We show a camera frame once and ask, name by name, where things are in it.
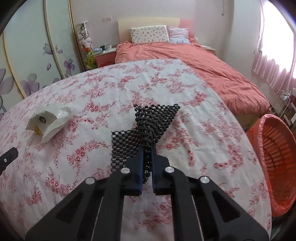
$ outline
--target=mug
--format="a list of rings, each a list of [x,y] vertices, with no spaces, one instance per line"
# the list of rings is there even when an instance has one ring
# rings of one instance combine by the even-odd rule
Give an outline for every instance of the mug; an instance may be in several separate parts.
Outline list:
[[[109,44],[109,45],[106,46],[106,49],[105,50],[111,50],[111,49],[112,49],[112,45]]]

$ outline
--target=nightstand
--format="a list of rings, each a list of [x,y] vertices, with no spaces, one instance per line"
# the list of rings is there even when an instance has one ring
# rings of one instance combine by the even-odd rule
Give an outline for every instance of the nightstand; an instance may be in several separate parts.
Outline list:
[[[205,48],[207,51],[209,51],[210,53],[212,53],[213,55],[216,55],[216,50],[207,46],[207,45],[201,45],[203,48]]]
[[[107,65],[115,64],[116,48],[106,50],[104,53],[99,53],[95,55],[96,63],[98,67],[104,67]]]

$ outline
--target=stuffed toy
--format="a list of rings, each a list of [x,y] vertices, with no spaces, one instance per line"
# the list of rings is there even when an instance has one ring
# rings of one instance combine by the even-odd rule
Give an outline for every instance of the stuffed toy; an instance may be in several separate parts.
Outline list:
[[[89,52],[87,55],[86,55],[86,60],[85,60],[86,64],[87,64],[87,68],[88,69],[95,69],[97,68],[97,64],[96,64],[96,59],[95,59],[95,56],[94,56],[94,52]]]
[[[78,41],[80,42],[82,39],[84,39],[83,35],[82,34],[78,34],[77,35],[77,38],[78,38]]]
[[[85,38],[88,35],[88,32],[86,31],[86,29],[82,29],[81,34]]]
[[[93,49],[93,45],[90,37],[85,39],[84,46],[86,48],[90,48],[91,50]]]

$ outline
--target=floral pillow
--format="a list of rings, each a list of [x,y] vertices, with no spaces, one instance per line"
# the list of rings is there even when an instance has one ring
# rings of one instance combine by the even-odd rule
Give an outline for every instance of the floral pillow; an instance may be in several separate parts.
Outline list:
[[[170,42],[166,25],[131,28],[131,40],[133,45]]]

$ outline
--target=red bed cover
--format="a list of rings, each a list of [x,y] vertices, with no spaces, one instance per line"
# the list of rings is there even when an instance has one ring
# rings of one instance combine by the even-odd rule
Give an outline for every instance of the red bed cover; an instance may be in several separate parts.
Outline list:
[[[117,46],[115,62],[156,58],[181,59],[210,84],[234,115],[263,115],[269,110],[268,100],[255,84],[194,41],[190,45],[152,43],[135,46],[125,42]]]

